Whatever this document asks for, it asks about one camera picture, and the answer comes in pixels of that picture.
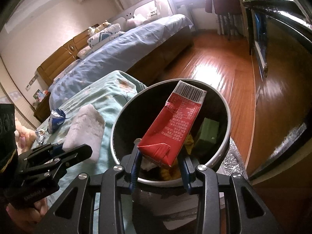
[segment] white foam block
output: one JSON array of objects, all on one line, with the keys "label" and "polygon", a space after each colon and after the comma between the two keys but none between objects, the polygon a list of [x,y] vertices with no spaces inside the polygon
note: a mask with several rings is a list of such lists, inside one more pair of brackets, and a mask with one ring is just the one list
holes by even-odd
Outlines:
[{"label": "white foam block", "polygon": [[82,144],[92,148],[92,155],[84,163],[96,163],[99,159],[105,121],[101,114],[88,104],[81,107],[72,121],[71,128],[65,138],[63,150],[69,151]]}]

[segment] floor plank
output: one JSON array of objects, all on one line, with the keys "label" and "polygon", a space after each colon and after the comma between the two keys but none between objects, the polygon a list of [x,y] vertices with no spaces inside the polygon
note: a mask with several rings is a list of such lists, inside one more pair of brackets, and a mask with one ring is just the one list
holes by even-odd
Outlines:
[{"label": "floor plank", "polygon": [[193,78],[216,88],[231,110],[231,136],[243,161],[248,156],[254,121],[254,79],[245,38],[200,33],[158,78]]}]

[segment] metal bolt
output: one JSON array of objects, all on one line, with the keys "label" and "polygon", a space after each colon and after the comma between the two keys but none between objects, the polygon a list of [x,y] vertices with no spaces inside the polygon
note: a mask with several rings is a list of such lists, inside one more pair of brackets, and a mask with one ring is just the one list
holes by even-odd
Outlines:
[{"label": "metal bolt", "polygon": [[80,173],[78,176],[79,179],[86,179],[87,177],[88,177],[88,174],[86,173]]},{"label": "metal bolt", "polygon": [[200,171],[205,171],[205,170],[207,170],[207,166],[204,164],[200,164],[199,166],[197,166],[197,169]]},{"label": "metal bolt", "polygon": [[114,169],[114,171],[121,171],[122,168],[123,167],[121,165],[115,165],[113,169]]},{"label": "metal bolt", "polygon": [[233,175],[233,178],[235,179],[241,179],[241,174],[239,173],[233,173],[232,175]]}]

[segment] human hand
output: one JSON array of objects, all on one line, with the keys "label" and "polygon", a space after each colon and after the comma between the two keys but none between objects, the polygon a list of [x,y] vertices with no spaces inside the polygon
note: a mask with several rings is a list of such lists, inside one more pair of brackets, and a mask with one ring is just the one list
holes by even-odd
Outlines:
[{"label": "human hand", "polygon": [[27,233],[32,233],[36,224],[48,211],[47,198],[34,203],[35,208],[15,209],[10,203],[7,206],[7,213],[12,221]]}]

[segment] red carton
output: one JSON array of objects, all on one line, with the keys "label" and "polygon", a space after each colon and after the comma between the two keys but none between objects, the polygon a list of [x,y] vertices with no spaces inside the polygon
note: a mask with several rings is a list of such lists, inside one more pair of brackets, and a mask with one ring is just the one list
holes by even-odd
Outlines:
[{"label": "red carton", "polygon": [[170,167],[191,130],[205,95],[206,91],[179,81],[138,144],[142,154],[161,167]]}]

